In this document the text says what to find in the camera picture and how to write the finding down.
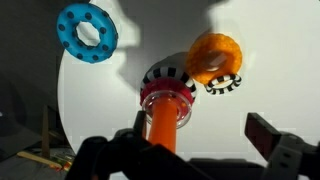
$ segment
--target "black and white striped ring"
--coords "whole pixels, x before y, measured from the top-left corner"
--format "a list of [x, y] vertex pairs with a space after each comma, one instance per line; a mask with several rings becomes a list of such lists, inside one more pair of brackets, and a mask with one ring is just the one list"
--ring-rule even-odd
[[[231, 80], [232, 83], [226, 87], [223, 87], [223, 88], [214, 87], [221, 82], [229, 81], [229, 80]], [[205, 85], [205, 88], [208, 93], [217, 95], [217, 94], [224, 94], [226, 92], [233, 91], [234, 89], [239, 87], [240, 84], [241, 84], [241, 77], [237, 74], [230, 74], [230, 75], [220, 76], [217, 79], [212, 80], [211, 82], [209, 82], [208, 85]]]
[[197, 88], [193, 79], [181, 69], [174, 67], [161, 67], [147, 72], [141, 82], [140, 91], [143, 91], [146, 84], [160, 77], [172, 77], [173, 79], [183, 82], [189, 88], [191, 96], [193, 100], [195, 100], [197, 95]]

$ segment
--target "dark background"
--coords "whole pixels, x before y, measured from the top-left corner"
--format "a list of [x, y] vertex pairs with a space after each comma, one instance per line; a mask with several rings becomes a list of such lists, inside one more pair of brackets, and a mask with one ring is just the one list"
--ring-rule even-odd
[[58, 111], [56, 19], [74, 2], [89, 0], [0, 1], [0, 161], [41, 140], [44, 105]]

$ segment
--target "orange cylinder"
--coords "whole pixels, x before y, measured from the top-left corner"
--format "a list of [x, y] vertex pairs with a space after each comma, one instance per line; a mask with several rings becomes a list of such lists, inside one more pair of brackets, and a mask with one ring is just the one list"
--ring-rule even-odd
[[149, 141], [161, 144], [171, 152], [176, 150], [177, 104], [171, 97], [160, 97], [152, 106]]

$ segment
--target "white backdrop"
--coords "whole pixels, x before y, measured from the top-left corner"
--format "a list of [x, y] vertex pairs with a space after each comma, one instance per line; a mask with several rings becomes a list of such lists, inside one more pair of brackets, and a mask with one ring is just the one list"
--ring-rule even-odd
[[[111, 139], [132, 127], [139, 86], [150, 66], [187, 52], [208, 28], [230, 35], [243, 52], [239, 89], [209, 95], [198, 84], [190, 122], [179, 129], [177, 154], [245, 158], [265, 165], [244, 136], [248, 112], [258, 112], [279, 130], [307, 142], [320, 140], [320, 2], [317, 0], [96, 0], [119, 33], [118, 49], [107, 61], [87, 64], [65, 51], [58, 100], [68, 139], [75, 151], [94, 135]], [[81, 24], [82, 39], [97, 38]]]

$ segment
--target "wooden stick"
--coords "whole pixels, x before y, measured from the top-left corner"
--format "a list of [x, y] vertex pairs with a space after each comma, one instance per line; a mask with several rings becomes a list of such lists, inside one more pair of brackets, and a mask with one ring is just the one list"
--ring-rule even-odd
[[62, 166], [60, 164], [58, 164], [56, 162], [53, 162], [50, 159], [46, 159], [46, 158], [37, 156], [35, 154], [29, 153], [29, 152], [26, 152], [26, 151], [20, 151], [20, 152], [18, 152], [17, 155], [20, 156], [20, 157], [24, 157], [24, 158], [27, 158], [27, 159], [31, 159], [33, 161], [37, 161], [37, 162], [43, 163], [43, 164], [48, 164], [50, 166], [54, 166], [55, 168], [62, 168]]

